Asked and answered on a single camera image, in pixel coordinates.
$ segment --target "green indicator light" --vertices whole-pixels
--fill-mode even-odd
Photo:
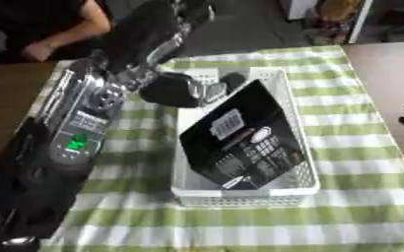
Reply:
[[[72,136],[70,142],[67,144],[67,150],[80,151],[84,148],[86,143],[87,143],[86,134],[75,134]]]

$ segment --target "robotic arm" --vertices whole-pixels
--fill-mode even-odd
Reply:
[[[0,251],[36,251],[62,223],[128,93],[180,107],[226,93],[224,83],[204,85],[159,70],[213,18],[205,1],[150,1],[118,24],[93,56],[63,71],[39,113],[0,155]]]

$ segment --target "basket rim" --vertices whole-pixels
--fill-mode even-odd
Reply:
[[[304,146],[304,152],[306,154],[306,161],[309,166],[309,170],[311,171],[311,176],[313,179],[313,185],[310,187],[298,187],[298,188],[277,188],[277,189],[265,189],[265,190],[228,190],[229,193],[234,194],[234,193],[240,193],[242,192],[244,195],[243,197],[281,197],[281,196],[311,196],[316,194],[320,188],[321,188],[321,183],[318,178],[318,172],[317,169],[314,165],[314,161],[312,159],[312,154],[310,152],[310,147],[309,144],[306,140],[306,134],[303,128],[302,121],[300,119],[300,114],[299,110],[297,107],[297,103],[294,99],[293,91],[291,86],[289,85],[289,80],[288,76],[286,74],[286,71],[281,69],[281,68],[274,68],[274,67],[252,67],[252,69],[259,69],[259,70],[268,70],[268,72],[275,73],[277,76],[274,77],[273,81],[277,80],[278,78],[283,78],[284,85],[287,87],[288,91],[288,97],[290,104],[292,105],[292,108],[294,110],[295,114],[295,121],[299,125],[299,132],[300,132],[300,141],[302,142]],[[175,143],[175,152],[177,153],[178,145],[180,145],[179,141],[176,141]],[[177,198],[180,197],[192,197],[192,198],[238,198],[239,196],[234,196],[234,195],[226,195],[223,193],[225,190],[187,190],[187,189],[181,189],[174,184],[175,180],[175,175],[173,176],[172,179],[172,184],[170,186],[170,190],[173,193],[174,196]],[[255,193],[254,195],[251,195],[250,192],[262,192],[262,193]]]

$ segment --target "floor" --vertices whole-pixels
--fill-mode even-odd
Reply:
[[[145,1],[107,0],[107,3],[117,22]],[[287,23],[278,1],[217,0],[216,5],[217,20],[200,29],[186,42],[185,55],[308,45],[301,24]]]

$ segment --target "table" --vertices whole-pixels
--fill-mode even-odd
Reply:
[[[42,251],[404,251],[404,162],[340,47],[168,64],[220,74],[253,66],[289,73],[320,173],[317,196],[299,208],[183,208],[168,191],[175,109],[132,95]]]
[[[404,153],[404,42],[346,46],[357,75]]]
[[[50,77],[55,63],[0,66],[0,151]]]

